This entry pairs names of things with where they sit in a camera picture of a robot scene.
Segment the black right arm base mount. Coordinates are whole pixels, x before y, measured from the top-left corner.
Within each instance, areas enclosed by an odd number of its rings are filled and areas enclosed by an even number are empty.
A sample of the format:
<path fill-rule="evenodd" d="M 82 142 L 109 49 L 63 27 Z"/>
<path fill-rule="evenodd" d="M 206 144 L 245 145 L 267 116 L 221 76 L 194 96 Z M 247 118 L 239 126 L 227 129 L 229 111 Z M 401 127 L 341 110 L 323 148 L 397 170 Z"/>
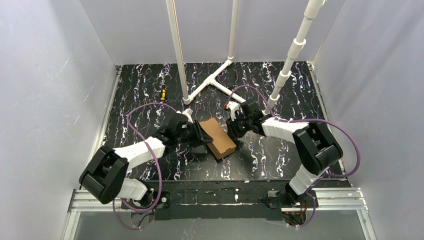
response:
<path fill-rule="evenodd" d="M 259 199 L 259 202 L 271 209 L 295 208 L 305 203 L 307 203 L 309 207 L 319 206 L 318 197 L 314 190 L 310 190 L 308 193 L 305 192 L 301 195 L 297 195 L 291 190 L 287 192 L 285 189 L 269 190 Z"/>

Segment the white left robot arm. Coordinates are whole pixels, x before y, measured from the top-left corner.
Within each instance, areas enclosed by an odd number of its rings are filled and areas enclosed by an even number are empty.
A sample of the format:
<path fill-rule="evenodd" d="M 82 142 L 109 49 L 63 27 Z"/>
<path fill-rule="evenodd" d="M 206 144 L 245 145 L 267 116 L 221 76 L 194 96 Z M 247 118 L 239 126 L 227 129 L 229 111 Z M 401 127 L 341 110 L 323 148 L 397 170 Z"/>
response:
<path fill-rule="evenodd" d="M 119 148 L 100 147 L 78 182 L 102 204 L 108 204 L 115 198 L 152 199 L 154 190 L 141 180 L 128 178 L 129 170 L 165 157 L 179 144 L 197 148 L 212 142 L 213 138 L 197 120 L 177 112 L 168 124 L 141 142 Z"/>

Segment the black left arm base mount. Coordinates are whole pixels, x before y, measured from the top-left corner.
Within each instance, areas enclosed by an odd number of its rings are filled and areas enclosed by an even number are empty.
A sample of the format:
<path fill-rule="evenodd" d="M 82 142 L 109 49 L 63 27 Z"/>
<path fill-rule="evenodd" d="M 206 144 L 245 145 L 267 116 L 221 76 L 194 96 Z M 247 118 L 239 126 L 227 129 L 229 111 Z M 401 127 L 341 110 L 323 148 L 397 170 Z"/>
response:
<path fill-rule="evenodd" d="M 124 199 L 121 208 L 132 210 L 137 213 L 144 213 L 160 209 L 168 209 L 171 204 L 171 193 L 169 191 L 147 190 L 146 194 L 140 199 Z"/>

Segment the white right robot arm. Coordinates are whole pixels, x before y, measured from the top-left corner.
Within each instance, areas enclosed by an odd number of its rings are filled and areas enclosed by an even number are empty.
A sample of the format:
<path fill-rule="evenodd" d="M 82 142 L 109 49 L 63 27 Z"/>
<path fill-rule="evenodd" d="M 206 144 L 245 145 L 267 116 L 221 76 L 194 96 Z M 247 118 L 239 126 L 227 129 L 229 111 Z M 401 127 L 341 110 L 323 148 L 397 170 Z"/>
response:
<path fill-rule="evenodd" d="M 313 183 L 343 156 L 342 148 L 322 121 L 289 122 L 271 113 L 265 114 L 252 100 L 243 103 L 229 101 L 225 109 L 230 113 L 225 123 L 232 140 L 252 131 L 295 145 L 301 165 L 285 187 L 285 194 L 293 198 L 305 195 Z"/>

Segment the brown cardboard box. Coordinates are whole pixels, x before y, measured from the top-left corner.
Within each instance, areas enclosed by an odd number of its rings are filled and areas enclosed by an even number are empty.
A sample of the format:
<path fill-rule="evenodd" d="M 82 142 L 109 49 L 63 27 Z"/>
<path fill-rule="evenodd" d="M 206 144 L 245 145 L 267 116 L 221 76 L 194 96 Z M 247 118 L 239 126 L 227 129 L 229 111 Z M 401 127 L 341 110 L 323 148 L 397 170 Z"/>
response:
<path fill-rule="evenodd" d="M 236 144 L 215 118 L 201 121 L 199 124 L 213 138 L 213 141 L 208 143 L 207 146 L 217 161 L 235 152 Z"/>

